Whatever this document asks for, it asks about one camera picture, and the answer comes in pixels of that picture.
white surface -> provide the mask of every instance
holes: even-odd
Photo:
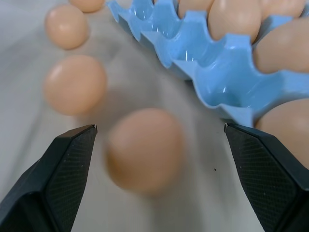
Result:
[[[123,32],[107,8],[87,16],[92,32],[82,48],[55,48],[44,34],[43,20],[59,1],[0,1],[0,198],[54,137],[96,123],[99,133],[73,232],[262,232],[217,115],[202,106],[190,85]],[[105,107],[83,118],[61,116],[42,99],[45,74],[70,54],[99,58],[109,76]],[[102,155],[115,122],[145,107],[177,115],[188,142],[187,169],[171,192],[155,201],[116,187],[106,175]]]

egg carton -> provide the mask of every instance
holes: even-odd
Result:
[[[254,121],[279,104],[309,98],[309,74],[282,70],[259,72],[252,57],[256,44],[271,30],[293,18],[270,16],[252,46],[249,35],[226,34],[214,41],[205,11],[177,16],[177,0],[133,0],[129,9],[107,3],[115,21],[162,65],[182,80],[192,80],[197,96],[221,118],[253,127]],[[302,16],[309,14],[306,6]]]

egg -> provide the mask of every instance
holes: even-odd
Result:
[[[107,77],[101,63],[89,56],[70,56],[48,73],[43,91],[46,101],[64,115],[87,113],[106,94]]]
[[[100,10],[105,0],[69,0],[69,2],[82,12],[91,13]]]
[[[298,18],[275,28],[253,52],[256,67],[263,73],[279,70],[309,72],[309,18]]]
[[[262,20],[270,15],[299,17],[303,12],[306,0],[260,0]]]
[[[261,27],[259,0],[215,0],[208,18],[211,36],[220,40],[227,33],[247,34],[253,43]]]
[[[256,128],[276,136],[309,169],[309,99],[277,106],[257,122]]]
[[[119,187],[157,196],[177,177],[183,154],[183,132],[177,119],[164,110],[143,109],[110,131],[107,169]]]
[[[45,31],[50,40],[63,49],[81,46],[88,38],[88,22],[77,7],[60,5],[45,18]]]
[[[206,11],[209,13],[214,0],[181,0],[178,7],[178,16],[183,18],[187,11]]]

blue egg carton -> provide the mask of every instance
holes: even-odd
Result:
[[[309,74],[282,70],[259,72],[252,57],[256,44],[271,30],[293,18],[270,16],[257,42],[249,35],[227,34],[214,41],[205,11],[177,16],[176,0],[133,0],[129,9],[107,3],[116,22],[130,35],[156,52],[164,67],[182,80],[192,80],[201,102],[221,118],[253,127],[265,112],[284,102],[309,98]],[[302,16],[309,14],[306,6]]]

brown egg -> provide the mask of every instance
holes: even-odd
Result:
[[[309,169],[309,99],[274,108],[258,121],[256,128],[276,136]]]
[[[72,5],[52,9],[46,16],[45,30],[50,40],[63,49],[81,46],[89,35],[85,15]]]
[[[214,0],[181,0],[178,7],[178,16],[183,18],[187,11],[206,11],[207,15],[211,10]]]
[[[110,132],[107,167],[119,187],[153,196],[177,176],[183,152],[177,119],[163,110],[144,109],[122,119]]]
[[[106,94],[106,73],[98,60],[70,56],[56,64],[44,83],[46,101],[64,115],[91,110]]]
[[[306,0],[260,0],[262,20],[270,15],[299,17],[303,12]]]
[[[309,18],[298,18],[268,33],[256,46],[258,70],[274,73],[286,69],[309,72]]]
[[[82,12],[90,13],[100,10],[105,0],[69,0],[69,2]]]
[[[209,13],[208,27],[215,40],[227,33],[247,34],[253,43],[261,20],[259,0],[215,0]]]

